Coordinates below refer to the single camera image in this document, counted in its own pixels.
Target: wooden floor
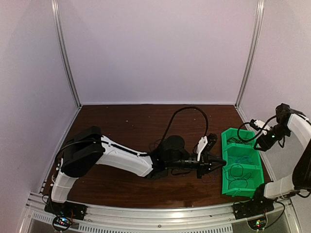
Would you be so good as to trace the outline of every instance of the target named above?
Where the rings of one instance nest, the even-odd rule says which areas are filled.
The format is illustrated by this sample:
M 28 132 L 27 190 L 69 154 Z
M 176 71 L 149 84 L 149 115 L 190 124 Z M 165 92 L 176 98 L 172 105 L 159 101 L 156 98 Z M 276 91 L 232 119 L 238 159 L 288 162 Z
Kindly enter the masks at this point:
M 150 146 L 160 139 L 177 109 L 184 105 L 100 105 L 84 106 L 75 120 L 67 138 L 96 125 L 110 139 L 140 151 L 150 151 Z M 233 106 L 203 105 L 209 119 L 209 133 L 216 133 L 218 142 L 211 152 L 221 156 L 221 132 L 237 128 L 242 120 Z M 205 129 L 204 118 L 198 111 L 185 110 L 175 117 L 168 135 L 178 134 L 186 141 L 186 150 L 192 151 Z M 266 181 L 269 176 L 264 168 Z M 214 175 L 196 179 L 196 172 L 172 176 L 161 180 L 147 180 L 114 167 L 96 165 L 76 181 L 68 200 L 88 204 L 132 207 L 173 208 L 208 206 L 245 200 L 222 195 L 222 176 L 219 169 Z

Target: wire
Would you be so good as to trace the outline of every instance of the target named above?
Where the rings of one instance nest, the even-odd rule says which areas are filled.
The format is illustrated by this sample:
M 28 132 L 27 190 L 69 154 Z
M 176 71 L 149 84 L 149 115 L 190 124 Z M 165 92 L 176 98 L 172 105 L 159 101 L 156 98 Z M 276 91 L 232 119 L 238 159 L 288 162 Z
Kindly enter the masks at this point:
M 159 145 L 159 142 L 160 142 L 160 141 L 161 141 L 161 139 L 158 139 L 158 140 L 156 140 L 153 144 L 150 143 L 150 144 L 149 144 L 149 151 L 153 151 L 153 150 L 156 148 L 156 146 Z
M 285 146 L 285 135 L 283 136 L 283 142 L 282 142 L 282 144 L 280 143 L 280 141 L 281 141 L 281 140 L 277 141 L 278 144 L 279 144 L 279 146 L 280 146 L 281 148 L 284 148 L 284 146 Z
M 251 122 L 245 122 L 245 123 L 243 123 L 243 124 L 238 128 L 238 132 L 237 132 L 238 138 L 239 138 L 241 141 L 243 141 L 243 142 L 250 142 L 250 141 L 256 139 L 256 138 L 261 134 L 261 132 L 263 131 L 263 129 L 268 125 L 268 123 L 269 123 L 271 120 L 273 120 L 274 118 L 276 118 L 276 115 L 270 117 L 270 118 L 266 121 L 266 123 L 263 125 L 263 127 L 260 128 L 259 132 L 258 132 L 254 137 L 249 138 L 249 139 L 247 139 L 247 140 L 245 140 L 245 139 L 243 139 L 243 138 L 240 137 L 240 130 L 241 130 L 241 128 L 242 128 L 244 125 L 249 125 Z
M 49 195 L 46 194 L 46 195 L 43 195 L 43 196 L 41 197 L 42 201 L 43 201 L 46 205 L 48 205 L 48 203 L 47 203 L 47 201 L 44 201 L 43 198 L 44 198 L 44 197 L 47 197 L 47 196 L 49 196 Z
M 233 175 L 232 175 L 232 168 L 233 168 L 234 166 L 241 166 L 242 172 L 241 172 L 241 175 L 240 175 L 240 176 L 233 176 Z M 247 180 L 250 179 L 250 178 L 252 177 L 252 173 L 248 172 L 248 173 L 246 173 L 246 174 L 243 176 L 244 168 L 243 168 L 243 166 L 242 166 L 241 164 L 233 164 L 233 165 L 231 166 L 230 170 L 227 170 L 227 171 L 225 170 L 224 167 L 223 167 L 223 169 L 224 169 L 224 171 L 225 171 L 225 178 L 226 178 L 228 181 L 230 181 L 229 184 L 228 184 L 228 189 L 230 189 L 230 185 L 232 184 L 232 182 L 234 182 L 234 181 L 240 181 L 240 180 L 246 182 L 246 186 L 245 186 L 244 188 L 247 188 L 247 186 L 248 186 L 248 181 L 247 181 Z M 227 173 L 228 173 L 228 175 L 229 175 L 229 173 L 230 173 L 230 176 L 233 178 L 233 180 L 230 180 L 230 179 L 228 178 Z
M 306 196 L 301 195 L 300 193 L 297 193 L 298 196 L 301 198 L 308 198 L 311 195 L 311 192 L 309 192 Z
M 174 120 L 176 114 L 179 113 L 179 112 L 181 112 L 181 111 L 184 111 L 184 110 L 186 110 L 186 109 L 195 109 L 195 110 L 198 110 L 198 111 L 203 115 L 203 117 L 204 117 L 204 119 L 205 119 L 205 132 L 204 132 L 203 136 L 207 134 L 207 130 L 208 130 L 208 118 L 207 118 L 206 113 L 205 113 L 202 109 L 200 109 L 200 108 L 198 108 L 198 107 L 195 107 L 195 106 L 184 107 L 184 108 L 178 109 L 177 111 L 175 111 L 175 112 L 173 113 L 173 115 L 172 115 L 172 117 L 171 117 L 171 119 L 170 119 L 170 122 L 169 122 L 169 124 L 168 124 L 168 126 L 167 126 L 167 128 L 166 128 L 166 130 L 165 130 L 165 132 L 164 132 L 164 134 L 163 134 L 163 136 L 162 136 L 162 139 L 161 139 L 160 143 L 158 144 L 157 148 L 158 148 L 158 147 L 162 144 L 162 142 L 164 141 L 164 139 L 165 139 L 165 137 L 166 137 L 166 135 L 167 135 L 167 133 L 168 133 L 170 127 L 171 127 L 171 124 L 172 124 L 172 122 L 173 122 L 173 120 Z
M 228 159 L 231 159 L 235 164 L 249 164 L 254 165 L 253 161 L 251 160 L 250 156 L 248 155 L 236 156 L 234 159 L 233 157 L 229 157 Z
M 65 146 L 62 147 L 62 148 L 58 151 L 58 153 L 55 155 L 54 164 L 55 164 L 56 166 L 58 166 L 58 165 L 57 165 L 57 164 L 58 164 L 57 157 L 59 156 L 59 154 L 60 154 L 64 149 L 66 149 L 66 148 L 68 148 L 68 147 L 71 147 L 71 146 L 73 146 L 73 145 L 77 145 L 77 144 L 81 144 L 81 143 L 88 143 L 88 142 L 96 143 L 96 142 L 103 142 L 103 141 L 101 141 L 101 140 L 83 140 L 83 141 L 73 142 L 73 143 L 70 143 L 70 144 L 68 144 L 68 145 L 65 145 Z
M 45 202 L 45 203 L 46 203 L 47 205 L 48 205 L 48 204 L 50 205 L 53 214 L 56 216 L 56 217 L 53 219 L 53 221 L 52 221 L 52 226 L 53 226 L 54 230 L 56 230 L 56 231 L 62 231 L 62 232 L 68 230 L 69 227 L 72 226 L 72 224 L 73 224 L 73 222 L 72 222 L 72 219 L 73 219 L 73 218 L 72 218 L 72 219 L 69 219 L 69 218 L 67 218 L 67 217 L 65 217 L 65 216 L 60 216 L 60 215 L 56 214 L 56 211 L 54 210 L 53 204 L 52 204 L 52 188 L 50 188 L 50 190 L 49 190 L 49 199 L 48 199 L 48 202 Z M 67 227 L 64 228 L 64 229 L 61 229 L 61 230 L 57 229 L 57 228 L 54 226 L 54 224 L 55 224 L 55 223 L 58 223 L 59 220 L 60 220 L 61 222 L 64 222 L 64 219 L 65 219 L 66 221 L 68 221 L 68 222 L 67 222 Z
M 250 146 L 252 145 L 251 142 L 244 142 L 244 141 L 239 140 L 236 137 L 231 137 L 227 139 L 227 144 L 231 144 L 231 143 L 238 143 L 238 144 L 244 144 L 244 145 L 250 145 Z
M 214 177 L 212 178 L 211 181 L 204 181 L 204 180 L 203 180 L 203 177 L 204 177 L 204 176 L 202 176 L 202 177 L 201 177 L 202 183 L 213 183 L 213 182 L 216 180 L 216 177 L 217 177 L 217 170 L 214 170 L 213 175 L 214 175 Z
M 266 211 L 264 211 L 264 216 L 266 217 L 266 224 L 264 225 L 264 229 L 266 229 L 268 225 L 268 216 L 266 215 Z
M 283 215 L 284 212 L 285 212 L 285 208 L 286 208 L 285 205 L 284 205 L 282 202 L 279 202 L 279 201 L 277 201 L 277 200 L 275 200 L 275 202 L 278 203 L 278 204 L 281 204 L 281 205 L 283 206 L 282 213 L 276 218 L 276 220 L 274 220 L 273 223 L 271 223 L 269 226 L 265 227 L 265 229 L 268 229 L 268 228 L 271 227 L 273 224 L 275 224 L 275 223 L 282 217 L 282 215 Z

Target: white backdrop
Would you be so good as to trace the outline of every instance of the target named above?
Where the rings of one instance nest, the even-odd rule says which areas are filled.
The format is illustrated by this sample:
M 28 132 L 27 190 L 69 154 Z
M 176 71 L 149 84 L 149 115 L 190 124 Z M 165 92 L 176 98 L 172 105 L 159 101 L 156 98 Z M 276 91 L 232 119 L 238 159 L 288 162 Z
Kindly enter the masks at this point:
M 13 233 L 76 111 L 50 1 L 1 1 L 0 79 L 0 231 Z
M 83 104 L 236 101 L 256 0 L 62 0 Z
M 311 117 L 311 4 L 301 0 L 266 1 L 264 20 L 251 76 L 242 100 L 250 120 L 266 120 L 287 103 Z M 302 155 L 295 136 L 266 152 L 277 179 L 292 173 Z M 311 229 L 311 199 L 293 198 L 304 233 Z

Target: green bin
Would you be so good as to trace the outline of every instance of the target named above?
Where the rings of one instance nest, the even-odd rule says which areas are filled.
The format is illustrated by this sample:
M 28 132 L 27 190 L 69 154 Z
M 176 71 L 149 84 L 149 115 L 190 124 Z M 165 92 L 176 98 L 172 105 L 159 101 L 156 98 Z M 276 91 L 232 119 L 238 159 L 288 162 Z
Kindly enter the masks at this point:
M 256 188 L 264 183 L 262 168 L 231 164 L 223 167 L 223 192 L 232 197 L 252 198 Z
M 260 154 L 252 146 L 233 144 L 223 151 L 223 159 L 230 164 L 254 165 L 262 167 Z
M 239 135 L 242 139 L 247 140 L 249 138 L 254 137 L 255 133 L 253 131 L 249 131 L 249 130 L 240 130 Z M 230 129 L 228 129 L 222 133 L 223 151 L 227 150 L 230 145 L 236 145 L 236 144 L 245 145 L 245 144 L 230 142 L 230 139 L 232 139 L 232 138 L 236 139 L 236 141 L 239 141 L 238 129 L 230 128 Z M 248 142 L 248 144 L 253 147 L 255 144 L 255 140 Z
M 223 192 L 229 196 L 253 197 L 259 185 L 264 183 L 260 154 L 253 148 L 255 140 L 249 145 L 239 143 L 237 129 L 230 128 L 222 133 Z M 255 136 L 253 131 L 240 130 L 240 137 L 249 139 Z

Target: white arm segment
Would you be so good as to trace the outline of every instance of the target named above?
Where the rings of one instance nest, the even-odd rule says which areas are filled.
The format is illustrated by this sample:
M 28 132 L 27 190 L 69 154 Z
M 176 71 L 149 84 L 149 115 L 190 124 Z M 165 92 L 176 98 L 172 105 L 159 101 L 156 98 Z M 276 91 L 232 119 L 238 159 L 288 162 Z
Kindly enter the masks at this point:
M 105 142 L 102 143 L 105 152 L 96 164 L 114 166 L 142 177 L 148 175 L 153 170 L 153 163 L 150 156 L 139 156 L 141 154 L 146 154 L 145 152 L 139 152 L 122 146 L 106 136 L 102 136 L 102 141 Z M 64 203 L 77 179 L 78 178 L 69 177 L 65 173 L 59 171 L 52 189 L 52 201 Z
M 311 125 L 307 122 L 308 118 L 291 114 L 287 127 L 297 136 L 303 149 L 305 149 L 311 139 Z M 293 174 L 283 177 L 276 182 L 267 183 L 264 196 L 268 199 L 283 197 L 295 191 L 293 184 Z
M 53 185 L 51 199 L 54 202 L 64 203 L 67 200 L 69 191 L 78 178 L 72 178 L 59 171 Z
M 122 146 L 106 136 L 102 136 L 102 141 L 106 142 L 102 143 L 105 152 L 96 164 L 114 166 L 142 177 L 148 175 L 153 170 L 150 156 L 140 156 L 146 154 L 145 152 Z

